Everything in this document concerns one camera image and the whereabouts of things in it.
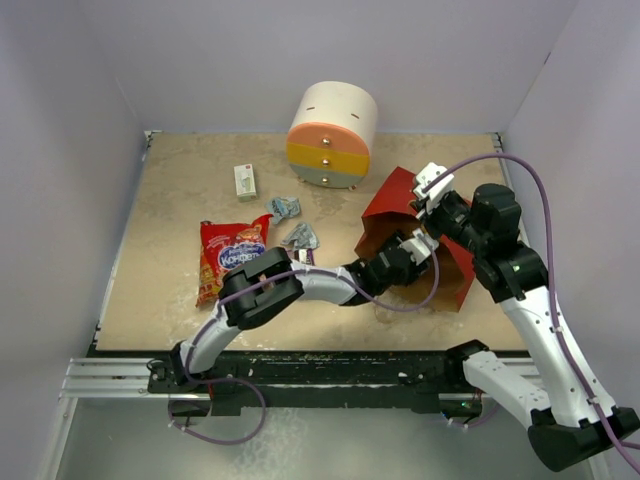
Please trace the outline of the red brown paper bag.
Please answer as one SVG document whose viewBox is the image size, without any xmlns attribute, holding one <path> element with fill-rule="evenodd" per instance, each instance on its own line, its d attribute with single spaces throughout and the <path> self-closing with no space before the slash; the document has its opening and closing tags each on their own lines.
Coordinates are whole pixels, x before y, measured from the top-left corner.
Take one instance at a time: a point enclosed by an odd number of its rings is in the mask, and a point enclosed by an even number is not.
<svg viewBox="0 0 640 480">
<path fill-rule="evenodd" d="M 364 232 L 355 246 L 355 253 L 370 260 L 392 234 L 400 231 L 410 234 L 419 227 L 415 211 L 410 207 L 414 200 L 414 174 L 397 167 L 387 177 L 361 215 Z M 410 286 L 398 286 L 392 292 L 411 304 L 427 298 L 435 279 L 439 280 L 436 293 L 429 305 L 437 311 L 458 312 L 475 279 L 472 255 L 462 247 L 442 236 L 436 250 L 439 271 L 425 272 Z"/>
</svg>

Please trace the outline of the dark brown candy packet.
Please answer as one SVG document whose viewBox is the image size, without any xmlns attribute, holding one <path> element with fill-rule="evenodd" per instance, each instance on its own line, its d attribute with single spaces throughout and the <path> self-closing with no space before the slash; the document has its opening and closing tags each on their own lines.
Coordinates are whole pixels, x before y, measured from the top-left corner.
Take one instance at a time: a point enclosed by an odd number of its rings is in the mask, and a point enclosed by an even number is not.
<svg viewBox="0 0 640 480">
<path fill-rule="evenodd" d="M 304 265 L 315 266 L 314 250 L 313 249 L 296 249 L 293 251 L 293 258 Z"/>
</svg>

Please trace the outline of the silver foil snack packet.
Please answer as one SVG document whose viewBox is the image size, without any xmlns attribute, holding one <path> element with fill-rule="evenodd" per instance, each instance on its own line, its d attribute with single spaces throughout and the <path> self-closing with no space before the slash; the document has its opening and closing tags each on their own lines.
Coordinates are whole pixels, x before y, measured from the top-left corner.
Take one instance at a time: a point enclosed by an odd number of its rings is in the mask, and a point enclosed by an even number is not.
<svg viewBox="0 0 640 480">
<path fill-rule="evenodd" d="M 281 241 L 281 245 L 294 250 L 316 249 L 320 246 L 320 241 L 308 222 L 300 222 Z"/>
</svg>

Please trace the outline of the red candy snack bag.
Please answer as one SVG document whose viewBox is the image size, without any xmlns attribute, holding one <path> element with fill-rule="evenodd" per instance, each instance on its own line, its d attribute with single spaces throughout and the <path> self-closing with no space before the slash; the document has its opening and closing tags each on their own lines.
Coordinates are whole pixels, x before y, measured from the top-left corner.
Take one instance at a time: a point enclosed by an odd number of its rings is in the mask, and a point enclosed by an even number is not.
<svg viewBox="0 0 640 480">
<path fill-rule="evenodd" d="M 223 277 L 266 251 L 271 214 L 251 223 L 200 223 L 200 270 L 197 308 L 216 300 Z"/>
</svg>

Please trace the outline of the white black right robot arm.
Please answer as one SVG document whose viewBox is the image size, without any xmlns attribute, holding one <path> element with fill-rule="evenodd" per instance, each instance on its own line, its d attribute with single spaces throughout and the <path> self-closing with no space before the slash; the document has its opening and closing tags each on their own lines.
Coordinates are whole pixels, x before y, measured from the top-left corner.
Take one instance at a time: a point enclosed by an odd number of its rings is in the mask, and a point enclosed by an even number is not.
<svg viewBox="0 0 640 480">
<path fill-rule="evenodd" d="M 639 417 L 617 405 L 588 366 L 542 258 L 520 239 L 514 193 L 483 184 L 466 202 L 451 187 L 428 182 L 414 194 L 428 234 L 471 254 L 477 279 L 518 330 L 543 386 L 505 371 L 478 342 L 463 346 L 463 356 L 445 366 L 446 383 L 456 391 L 474 385 L 489 393 L 525 427 L 534 452 L 554 472 L 610 448 L 627 457 L 624 441 L 638 431 Z"/>
</svg>

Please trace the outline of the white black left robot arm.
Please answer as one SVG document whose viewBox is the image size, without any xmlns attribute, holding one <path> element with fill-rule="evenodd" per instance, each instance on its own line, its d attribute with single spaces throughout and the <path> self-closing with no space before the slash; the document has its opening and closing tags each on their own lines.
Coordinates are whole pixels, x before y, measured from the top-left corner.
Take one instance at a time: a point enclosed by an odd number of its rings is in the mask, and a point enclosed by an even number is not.
<svg viewBox="0 0 640 480">
<path fill-rule="evenodd" d="M 171 350 L 171 381 L 184 392 L 198 390 L 240 333 L 262 327 L 297 301 L 360 306 L 394 286 L 411 285 L 428 270 L 436 248 L 424 239 L 394 237 L 372 259 L 335 268 L 293 260 L 281 247 L 266 251 L 226 274 L 207 320 Z"/>
</svg>

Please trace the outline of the round white mini drawer chest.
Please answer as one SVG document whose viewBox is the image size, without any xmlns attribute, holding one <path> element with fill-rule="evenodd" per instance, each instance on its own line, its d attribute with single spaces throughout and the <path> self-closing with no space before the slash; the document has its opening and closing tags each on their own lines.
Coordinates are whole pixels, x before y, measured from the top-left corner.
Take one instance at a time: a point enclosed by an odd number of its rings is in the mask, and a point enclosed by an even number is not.
<svg viewBox="0 0 640 480">
<path fill-rule="evenodd" d="M 364 89 L 322 81 L 303 94 L 286 137 L 286 156 L 309 184 L 353 190 L 367 176 L 378 108 Z"/>
</svg>

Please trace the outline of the small white green box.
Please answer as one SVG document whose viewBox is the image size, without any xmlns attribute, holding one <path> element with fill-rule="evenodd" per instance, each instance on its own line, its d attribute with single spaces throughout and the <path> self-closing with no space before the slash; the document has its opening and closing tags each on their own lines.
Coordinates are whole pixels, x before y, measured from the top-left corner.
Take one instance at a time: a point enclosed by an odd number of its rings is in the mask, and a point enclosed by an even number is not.
<svg viewBox="0 0 640 480">
<path fill-rule="evenodd" d="M 256 200 L 258 192 L 253 165 L 236 165 L 233 171 L 237 199 L 241 202 Z"/>
</svg>

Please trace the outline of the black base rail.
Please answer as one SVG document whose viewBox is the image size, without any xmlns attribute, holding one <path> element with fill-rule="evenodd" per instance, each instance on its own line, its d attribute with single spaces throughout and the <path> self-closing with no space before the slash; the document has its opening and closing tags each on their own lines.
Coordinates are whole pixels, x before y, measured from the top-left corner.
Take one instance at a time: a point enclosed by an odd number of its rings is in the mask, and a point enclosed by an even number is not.
<svg viewBox="0 0 640 480">
<path fill-rule="evenodd" d="M 148 389 L 179 416 L 237 416 L 244 408 L 407 409 L 480 416 L 488 394 L 444 351 L 225 351 L 203 378 L 175 383 L 170 354 L 152 359 Z"/>
</svg>

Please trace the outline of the aluminium side rail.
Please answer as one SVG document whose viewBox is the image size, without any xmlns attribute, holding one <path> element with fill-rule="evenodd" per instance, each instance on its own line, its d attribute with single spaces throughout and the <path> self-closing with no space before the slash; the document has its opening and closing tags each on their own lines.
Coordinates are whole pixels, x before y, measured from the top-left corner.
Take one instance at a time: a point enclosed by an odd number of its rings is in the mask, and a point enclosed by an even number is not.
<svg viewBox="0 0 640 480">
<path fill-rule="evenodd" d="M 76 399 L 143 398 L 148 392 L 146 358 L 72 358 L 60 396 Z"/>
</svg>

